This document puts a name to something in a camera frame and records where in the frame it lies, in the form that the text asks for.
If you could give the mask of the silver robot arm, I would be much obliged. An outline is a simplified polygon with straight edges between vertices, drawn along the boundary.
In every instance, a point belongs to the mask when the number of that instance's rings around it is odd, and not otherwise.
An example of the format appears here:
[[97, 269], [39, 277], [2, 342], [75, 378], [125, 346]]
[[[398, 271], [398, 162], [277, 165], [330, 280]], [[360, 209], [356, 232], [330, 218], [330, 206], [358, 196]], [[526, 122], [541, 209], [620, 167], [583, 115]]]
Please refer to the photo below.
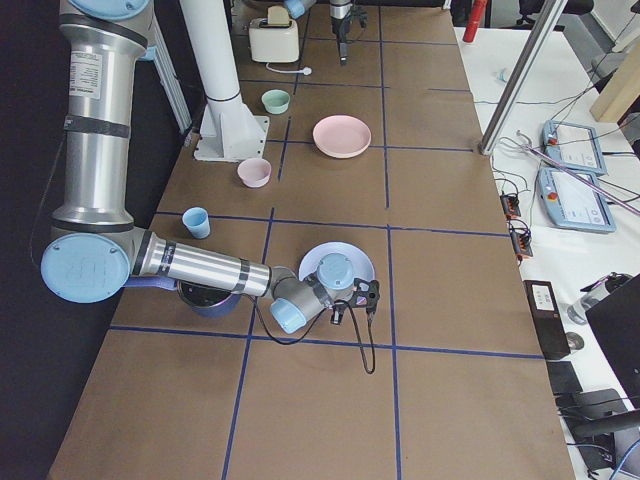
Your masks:
[[130, 279], [171, 279], [186, 303], [203, 307], [214, 293], [271, 300], [287, 333], [309, 330], [325, 311], [374, 315], [379, 284], [345, 254], [322, 257], [297, 277], [285, 267], [195, 248], [139, 228], [125, 207], [135, 64], [154, 41], [150, 1], [64, 1], [60, 28], [71, 46], [65, 118], [66, 186], [52, 216], [41, 275], [59, 297], [93, 303]]

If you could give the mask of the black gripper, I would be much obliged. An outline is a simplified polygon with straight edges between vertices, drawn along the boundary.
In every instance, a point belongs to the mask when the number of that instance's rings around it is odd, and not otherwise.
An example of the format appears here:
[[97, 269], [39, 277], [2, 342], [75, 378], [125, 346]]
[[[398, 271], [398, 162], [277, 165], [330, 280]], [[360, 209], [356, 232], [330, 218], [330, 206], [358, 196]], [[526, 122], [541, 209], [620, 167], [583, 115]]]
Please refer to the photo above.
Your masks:
[[368, 315], [374, 316], [380, 299], [380, 283], [378, 280], [354, 279], [354, 289], [349, 305], [353, 308], [364, 308]]
[[366, 11], [356, 3], [330, 3], [329, 13], [332, 33], [336, 38], [339, 62], [345, 66], [348, 60], [348, 34], [353, 22], [358, 22], [362, 30], [366, 29]]

